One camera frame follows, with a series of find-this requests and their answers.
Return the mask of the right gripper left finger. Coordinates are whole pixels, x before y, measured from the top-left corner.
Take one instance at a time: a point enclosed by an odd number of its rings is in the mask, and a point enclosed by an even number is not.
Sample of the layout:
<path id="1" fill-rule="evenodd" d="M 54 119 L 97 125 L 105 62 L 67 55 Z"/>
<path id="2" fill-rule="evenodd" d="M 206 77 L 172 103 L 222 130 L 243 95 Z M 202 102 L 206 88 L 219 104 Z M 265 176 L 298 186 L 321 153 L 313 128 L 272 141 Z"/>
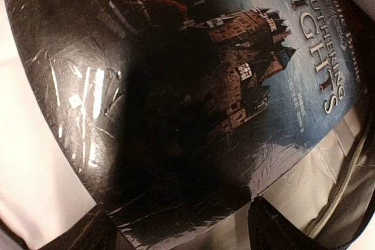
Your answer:
<path id="1" fill-rule="evenodd" d="M 115 249 L 116 240 L 116 230 L 104 212 L 95 206 L 69 230 L 41 247 L 41 250 Z"/>

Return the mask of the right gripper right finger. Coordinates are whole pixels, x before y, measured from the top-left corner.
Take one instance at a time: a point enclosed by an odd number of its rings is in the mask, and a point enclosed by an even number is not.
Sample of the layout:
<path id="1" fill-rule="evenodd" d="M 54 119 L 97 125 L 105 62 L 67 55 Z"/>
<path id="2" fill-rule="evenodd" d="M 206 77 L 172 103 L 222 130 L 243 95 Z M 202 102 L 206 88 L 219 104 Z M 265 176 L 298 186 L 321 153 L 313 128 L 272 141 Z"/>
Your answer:
<path id="1" fill-rule="evenodd" d="M 247 219 L 251 249 L 325 249 L 294 226 L 264 197 L 254 198 Z"/>

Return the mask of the dark blue hardcover book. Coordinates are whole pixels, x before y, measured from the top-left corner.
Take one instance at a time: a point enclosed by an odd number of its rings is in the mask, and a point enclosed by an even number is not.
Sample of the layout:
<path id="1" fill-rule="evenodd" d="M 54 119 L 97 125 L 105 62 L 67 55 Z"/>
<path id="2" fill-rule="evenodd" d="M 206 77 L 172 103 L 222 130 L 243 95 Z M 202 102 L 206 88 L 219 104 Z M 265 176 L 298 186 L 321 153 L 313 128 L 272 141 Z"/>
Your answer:
<path id="1" fill-rule="evenodd" d="M 129 240 L 203 232 L 363 89 L 348 0 L 5 0 L 40 110 Z"/>

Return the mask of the navy blue student backpack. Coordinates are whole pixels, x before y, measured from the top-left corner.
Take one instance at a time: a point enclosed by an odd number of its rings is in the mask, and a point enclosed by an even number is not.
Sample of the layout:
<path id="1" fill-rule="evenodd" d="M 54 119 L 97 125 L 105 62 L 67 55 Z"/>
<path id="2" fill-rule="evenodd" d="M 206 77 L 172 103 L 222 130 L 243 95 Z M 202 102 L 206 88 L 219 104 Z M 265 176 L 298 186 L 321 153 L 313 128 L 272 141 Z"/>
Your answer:
<path id="1" fill-rule="evenodd" d="M 105 209 L 92 197 L 65 157 L 44 118 L 27 79 L 10 26 L 5 0 L 1 0 L 1 40 L 11 57 L 3 57 L 17 69 L 14 82 L 1 87 L 1 131 L 15 141 L 14 150 L 38 146 L 32 162 L 34 174 L 43 183 L 56 176 L 56 204 L 44 192 L 28 187 L 37 202 L 33 210 L 16 208 L 4 197 L 1 230 L 22 249 L 41 249 L 69 230 L 95 206 L 117 232 L 115 249 L 251 249 L 248 210 L 256 197 L 264 197 L 286 219 L 325 249 L 347 249 L 374 217 L 374 22 L 353 0 L 348 0 L 351 50 L 360 70 L 363 89 L 343 118 L 297 164 L 260 194 L 203 232 L 172 236 L 158 244 L 139 244 L 120 233 Z"/>

